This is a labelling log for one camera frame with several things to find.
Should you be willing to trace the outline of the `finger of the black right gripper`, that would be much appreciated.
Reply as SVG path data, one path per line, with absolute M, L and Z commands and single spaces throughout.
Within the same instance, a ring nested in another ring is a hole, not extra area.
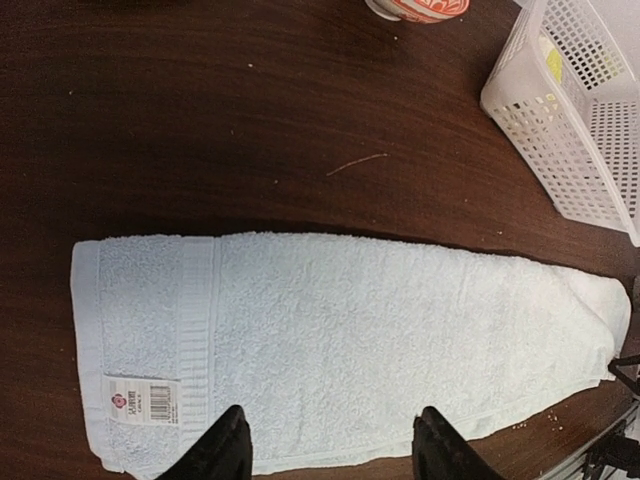
M 639 354 L 613 359 L 608 365 L 609 372 L 631 391 L 635 399 L 640 396 L 639 365 Z

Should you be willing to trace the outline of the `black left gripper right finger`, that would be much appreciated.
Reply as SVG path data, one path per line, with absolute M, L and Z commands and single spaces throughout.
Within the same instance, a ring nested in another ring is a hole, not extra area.
M 412 465 L 417 480 L 503 480 L 433 406 L 414 418 Z

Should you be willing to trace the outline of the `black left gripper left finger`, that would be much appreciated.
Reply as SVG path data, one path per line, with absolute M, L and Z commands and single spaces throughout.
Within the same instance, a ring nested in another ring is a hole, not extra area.
M 251 431 L 240 405 L 230 406 L 157 480 L 249 480 Z

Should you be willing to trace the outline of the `light blue towel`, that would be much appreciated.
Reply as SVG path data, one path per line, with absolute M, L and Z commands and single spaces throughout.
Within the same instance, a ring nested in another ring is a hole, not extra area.
M 258 474 L 405 456 L 429 405 L 480 439 L 607 380 L 631 318 L 612 278 L 329 234 L 83 241 L 70 283 L 90 449 L 137 479 L 234 404 Z

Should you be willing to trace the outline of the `green crocodile pattern towel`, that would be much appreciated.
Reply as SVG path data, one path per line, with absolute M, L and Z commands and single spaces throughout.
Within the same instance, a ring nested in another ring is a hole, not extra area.
M 555 82 L 561 85 L 563 81 L 563 59 L 561 54 L 556 48 L 545 50 L 542 54 L 549 73 Z

